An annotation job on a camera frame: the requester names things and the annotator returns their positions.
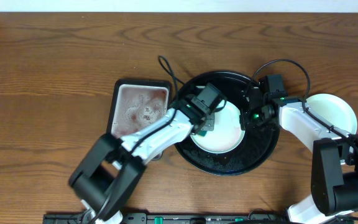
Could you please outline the green scrub sponge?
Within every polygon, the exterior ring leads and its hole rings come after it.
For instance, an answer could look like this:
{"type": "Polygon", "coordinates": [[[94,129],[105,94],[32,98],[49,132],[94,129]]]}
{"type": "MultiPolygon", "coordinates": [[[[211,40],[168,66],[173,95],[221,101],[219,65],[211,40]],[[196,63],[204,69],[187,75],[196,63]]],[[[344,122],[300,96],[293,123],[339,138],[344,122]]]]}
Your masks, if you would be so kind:
{"type": "Polygon", "coordinates": [[[206,134],[207,134],[207,131],[199,131],[197,133],[197,135],[202,136],[202,137],[206,136],[206,134]]]}

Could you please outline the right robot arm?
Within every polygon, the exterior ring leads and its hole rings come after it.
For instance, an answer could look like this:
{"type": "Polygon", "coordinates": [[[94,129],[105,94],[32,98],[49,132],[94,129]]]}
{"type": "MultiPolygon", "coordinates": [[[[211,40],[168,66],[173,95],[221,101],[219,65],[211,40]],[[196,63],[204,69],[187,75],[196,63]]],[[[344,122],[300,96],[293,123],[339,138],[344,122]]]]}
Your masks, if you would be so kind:
{"type": "Polygon", "coordinates": [[[290,206],[293,223],[356,221],[358,212],[358,134],[335,127],[315,113],[305,99],[290,97],[283,88],[253,87],[242,93],[248,110],[242,128],[273,123],[292,133],[313,154],[311,194],[290,206]]]}

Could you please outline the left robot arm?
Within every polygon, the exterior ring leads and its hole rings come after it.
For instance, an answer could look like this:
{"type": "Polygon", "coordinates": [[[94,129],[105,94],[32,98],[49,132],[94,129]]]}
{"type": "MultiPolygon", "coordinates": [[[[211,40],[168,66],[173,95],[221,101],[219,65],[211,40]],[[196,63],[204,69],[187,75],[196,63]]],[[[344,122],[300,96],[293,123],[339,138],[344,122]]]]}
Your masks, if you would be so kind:
{"type": "Polygon", "coordinates": [[[120,223],[121,208],[132,195],[147,164],[166,148],[197,133],[207,116],[224,108],[193,98],[138,132],[115,138],[103,134],[69,178],[69,186],[88,207],[90,223],[120,223]]]}

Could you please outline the mint green plate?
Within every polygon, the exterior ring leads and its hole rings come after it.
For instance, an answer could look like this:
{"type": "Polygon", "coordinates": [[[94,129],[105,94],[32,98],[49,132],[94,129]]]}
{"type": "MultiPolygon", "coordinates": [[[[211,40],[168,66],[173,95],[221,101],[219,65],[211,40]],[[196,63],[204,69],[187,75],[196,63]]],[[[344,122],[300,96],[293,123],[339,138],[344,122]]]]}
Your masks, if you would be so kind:
{"type": "Polygon", "coordinates": [[[343,99],[327,93],[306,99],[309,107],[326,121],[351,134],[357,132],[357,118],[354,110],[343,99]]]}
{"type": "Polygon", "coordinates": [[[192,141],[202,150],[223,154],[236,148],[245,136],[239,122],[240,110],[231,102],[220,112],[214,113],[214,130],[202,137],[192,134],[192,141]]]}

